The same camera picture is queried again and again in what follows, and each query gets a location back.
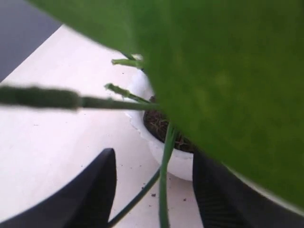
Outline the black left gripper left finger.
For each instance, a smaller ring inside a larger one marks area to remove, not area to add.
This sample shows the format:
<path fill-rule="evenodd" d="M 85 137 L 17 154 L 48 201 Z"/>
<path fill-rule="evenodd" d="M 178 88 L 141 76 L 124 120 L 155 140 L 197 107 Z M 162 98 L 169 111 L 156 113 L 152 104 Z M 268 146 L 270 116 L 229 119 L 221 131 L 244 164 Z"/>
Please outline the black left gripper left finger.
<path fill-rule="evenodd" d="M 115 151 L 102 152 L 73 180 L 2 228 L 107 228 L 117 183 Z"/>

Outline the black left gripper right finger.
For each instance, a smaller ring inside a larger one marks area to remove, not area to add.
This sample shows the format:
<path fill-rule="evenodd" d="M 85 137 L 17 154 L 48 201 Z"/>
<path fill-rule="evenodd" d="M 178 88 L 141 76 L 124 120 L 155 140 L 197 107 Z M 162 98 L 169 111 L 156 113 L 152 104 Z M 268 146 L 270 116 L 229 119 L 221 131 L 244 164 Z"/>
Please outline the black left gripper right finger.
<path fill-rule="evenodd" d="M 252 189 L 224 165 L 195 152 L 192 185 L 205 228 L 302 228 L 304 218 Z"/>

